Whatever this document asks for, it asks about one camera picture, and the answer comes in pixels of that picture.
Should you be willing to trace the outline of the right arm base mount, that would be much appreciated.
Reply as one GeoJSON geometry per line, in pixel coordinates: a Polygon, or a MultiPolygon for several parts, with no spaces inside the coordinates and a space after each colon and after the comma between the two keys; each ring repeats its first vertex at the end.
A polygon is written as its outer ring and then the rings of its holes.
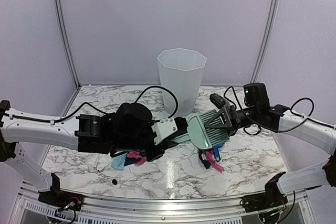
{"type": "Polygon", "coordinates": [[[279,178],[286,172],[281,172],[272,177],[266,184],[263,193],[243,196],[239,202],[246,212],[260,211],[272,207],[284,206],[288,199],[277,187],[279,178]]]}

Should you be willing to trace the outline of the green hand brush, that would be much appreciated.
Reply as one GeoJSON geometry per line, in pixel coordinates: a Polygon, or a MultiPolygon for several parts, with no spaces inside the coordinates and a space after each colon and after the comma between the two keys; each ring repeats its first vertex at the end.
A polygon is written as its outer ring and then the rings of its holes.
{"type": "Polygon", "coordinates": [[[178,144],[191,141],[197,149],[210,150],[215,145],[226,143],[230,138],[226,130],[206,129],[202,122],[202,114],[192,113],[185,118],[188,123],[187,133],[180,136],[172,134],[169,140],[178,144]]]}

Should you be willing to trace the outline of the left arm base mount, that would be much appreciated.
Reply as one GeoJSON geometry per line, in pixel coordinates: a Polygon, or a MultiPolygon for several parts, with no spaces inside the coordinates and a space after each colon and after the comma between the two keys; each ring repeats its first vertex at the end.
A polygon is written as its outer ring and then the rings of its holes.
{"type": "Polygon", "coordinates": [[[73,193],[70,191],[62,190],[60,188],[60,179],[54,173],[51,173],[51,185],[48,186],[46,191],[38,191],[38,200],[42,203],[52,205],[58,208],[65,208],[68,204],[70,209],[80,211],[83,203],[83,195],[73,193]]]}

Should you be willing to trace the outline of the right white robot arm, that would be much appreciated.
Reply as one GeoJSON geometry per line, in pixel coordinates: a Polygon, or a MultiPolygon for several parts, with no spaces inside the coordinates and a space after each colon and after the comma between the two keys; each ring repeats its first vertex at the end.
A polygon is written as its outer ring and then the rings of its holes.
{"type": "Polygon", "coordinates": [[[244,85],[244,101],[231,101],[226,95],[213,93],[209,99],[218,109],[214,119],[222,124],[205,123],[207,129],[223,130],[234,135],[237,130],[256,125],[274,134],[277,146],[285,158],[289,172],[276,175],[265,185],[260,203],[271,207],[281,195],[301,189],[335,186],[335,125],[312,117],[314,102],[301,98],[298,102],[311,104],[307,114],[293,106],[271,105],[266,86],[255,82],[244,85]]]}

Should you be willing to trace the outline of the blue plastic dustpan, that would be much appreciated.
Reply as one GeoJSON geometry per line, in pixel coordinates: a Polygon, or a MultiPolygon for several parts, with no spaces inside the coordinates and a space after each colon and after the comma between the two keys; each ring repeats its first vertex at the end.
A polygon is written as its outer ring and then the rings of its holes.
{"type": "Polygon", "coordinates": [[[208,161],[214,160],[215,162],[220,163],[222,160],[221,155],[220,155],[220,150],[224,146],[225,144],[221,143],[221,144],[215,145],[211,150],[206,150],[205,151],[206,159],[208,161]]]}

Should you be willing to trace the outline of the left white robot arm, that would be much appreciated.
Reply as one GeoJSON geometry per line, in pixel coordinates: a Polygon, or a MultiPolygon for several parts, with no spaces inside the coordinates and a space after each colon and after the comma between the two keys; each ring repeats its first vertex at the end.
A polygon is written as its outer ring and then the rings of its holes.
{"type": "Polygon", "coordinates": [[[109,154],[144,151],[148,161],[160,158],[172,146],[174,136],[185,133],[186,118],[168,116],[155,120],[143,104],[123,103],[116,112],[102,116],[73,113],[63,118],[17,111],[1,102],[1,157],[13,161],[16,170],[45,194],[54,205],[66,202],[60,180],[29,161],[20,142],[61,146],[83,153],[109,154]]]}

